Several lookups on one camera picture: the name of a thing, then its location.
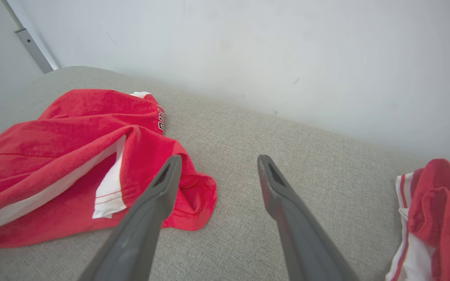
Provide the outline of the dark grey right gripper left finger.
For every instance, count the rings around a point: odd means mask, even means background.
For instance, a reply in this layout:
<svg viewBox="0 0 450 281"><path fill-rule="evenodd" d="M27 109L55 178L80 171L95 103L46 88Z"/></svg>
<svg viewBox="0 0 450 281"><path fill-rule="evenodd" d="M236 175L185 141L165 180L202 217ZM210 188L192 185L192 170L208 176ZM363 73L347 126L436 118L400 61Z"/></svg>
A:
<svg viewBox="0 0 450 281"><path fill-rule="evenodd" d="M173 212L181 175L182 157L172 155L78 281L148 281L161 225Z"/></svg>

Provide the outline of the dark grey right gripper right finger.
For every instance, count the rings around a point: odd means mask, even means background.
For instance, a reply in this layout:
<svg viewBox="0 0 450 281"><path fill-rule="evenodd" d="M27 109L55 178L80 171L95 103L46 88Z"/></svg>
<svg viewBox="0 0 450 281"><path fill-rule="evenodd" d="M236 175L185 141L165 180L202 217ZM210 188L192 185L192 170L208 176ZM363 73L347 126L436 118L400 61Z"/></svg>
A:
<svg viewBox="0 0 450 281"><path fill-rule="evenodd" d="M277 223L290 281L358 281L339 249L268 155L257 159L264 206Z"/></svg>

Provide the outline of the red shorts with white panels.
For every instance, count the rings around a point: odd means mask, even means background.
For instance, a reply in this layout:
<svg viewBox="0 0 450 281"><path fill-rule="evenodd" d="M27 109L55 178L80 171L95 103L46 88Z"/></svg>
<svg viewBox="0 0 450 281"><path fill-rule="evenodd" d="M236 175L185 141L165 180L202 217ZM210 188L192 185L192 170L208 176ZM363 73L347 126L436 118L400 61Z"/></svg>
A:
<svg viewBox="0 0 450 281"><path fill-rule="evenodd" d="M203 228L217 184L164 136L164 116L146 91L74 89L1 133L0 248L117 226L172 155L182 157L182 176L162 227Z"/></svg>

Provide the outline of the red basketball jersey number 23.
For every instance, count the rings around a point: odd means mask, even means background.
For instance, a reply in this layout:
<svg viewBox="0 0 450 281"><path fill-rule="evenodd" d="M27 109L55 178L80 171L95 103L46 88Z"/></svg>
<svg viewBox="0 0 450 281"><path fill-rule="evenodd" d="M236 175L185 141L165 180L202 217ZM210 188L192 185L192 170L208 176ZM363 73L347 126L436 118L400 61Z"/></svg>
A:
<svg viewBox="0 0 450 281"><path fill-rule="evenodd" d="M450 281L450 162L398 176L395 192L402 241L385 281Z"/></svg>

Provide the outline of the grey metal partition post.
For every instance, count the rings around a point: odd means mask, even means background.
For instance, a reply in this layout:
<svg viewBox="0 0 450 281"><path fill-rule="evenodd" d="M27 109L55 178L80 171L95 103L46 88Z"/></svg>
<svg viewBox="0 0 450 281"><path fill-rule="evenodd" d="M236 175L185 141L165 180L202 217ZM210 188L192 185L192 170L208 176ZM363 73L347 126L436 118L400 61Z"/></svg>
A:
<svg viewBox="0 0 450 281"><path fill-rule="evenodd" d="M30 54L34 62L43 73L50 73L57 69L57 63L51 53L45 48L43 41L39 38L32 23L19 0L0 0L17 25L14 32L23 46Z"/></svg>

